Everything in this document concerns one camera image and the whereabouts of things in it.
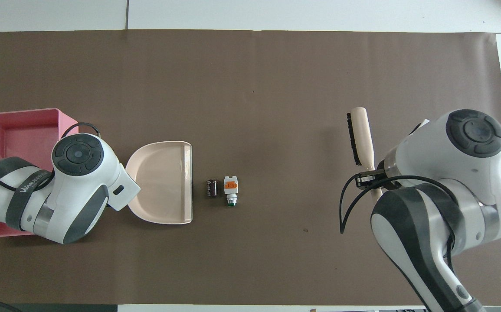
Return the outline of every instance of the black bristles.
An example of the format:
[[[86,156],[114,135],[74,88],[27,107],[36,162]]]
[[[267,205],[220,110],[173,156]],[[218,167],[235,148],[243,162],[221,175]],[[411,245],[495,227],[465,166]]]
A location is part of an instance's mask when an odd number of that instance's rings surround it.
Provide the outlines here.
[[[353,148],[353,156],[355,158],[355,163],[357,166],[362,166],[360,158],[358,158],[358,152],[356,151],[356,142],[354,138],[353,121],[351,120],[351,113],[347,113],[347,122],[349,123],[349,136],[351,137],[351,148]]]

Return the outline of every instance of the battery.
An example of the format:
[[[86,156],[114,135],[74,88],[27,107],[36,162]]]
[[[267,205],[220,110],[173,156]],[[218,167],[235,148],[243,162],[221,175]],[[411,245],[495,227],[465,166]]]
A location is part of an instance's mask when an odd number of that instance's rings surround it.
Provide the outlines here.
[[[216,197],[217,196],[217,180],[216,179],[206,180],[206,195],[208,195],[208,197]]]

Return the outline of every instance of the pink box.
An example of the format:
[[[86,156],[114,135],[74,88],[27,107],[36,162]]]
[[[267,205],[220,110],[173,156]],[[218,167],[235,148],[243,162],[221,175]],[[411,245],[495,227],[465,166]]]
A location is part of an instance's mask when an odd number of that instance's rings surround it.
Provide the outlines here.
[[[52,149],[75,123],[57,108],[0,113],[0,159],[17,156],[52,171]],[[0,237],[31,234],[0,223]]]

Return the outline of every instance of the beige tray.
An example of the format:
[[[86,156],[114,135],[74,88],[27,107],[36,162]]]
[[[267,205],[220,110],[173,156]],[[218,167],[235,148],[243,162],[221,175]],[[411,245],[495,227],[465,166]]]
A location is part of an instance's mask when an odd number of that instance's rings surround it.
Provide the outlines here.
[[[127,173],[141,192],[129,203],[139,218],[161,224],[193,220],[192,146],[165,141],[139,148],[127,162]]]

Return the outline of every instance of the brown paper sheet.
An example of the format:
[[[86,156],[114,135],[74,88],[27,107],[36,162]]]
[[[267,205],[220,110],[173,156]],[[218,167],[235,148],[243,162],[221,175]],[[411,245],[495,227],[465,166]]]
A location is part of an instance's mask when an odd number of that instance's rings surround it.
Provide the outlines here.
[[[371,233],[346,113],[368,109],[377,160],[424,118],[473,108],[501,122],[495,36],[128,30],[0,33],[0,111],[58,107],[125,164],[193,144],[191,224],[109,209],[78,243],[0,238],[0,300],[161,304],[420,304]],[[205,180],[237,175],[239,203]],[[358,193],[352,189],[346,203]],[[455,257],[469,292],[501,305],[501,240]]]

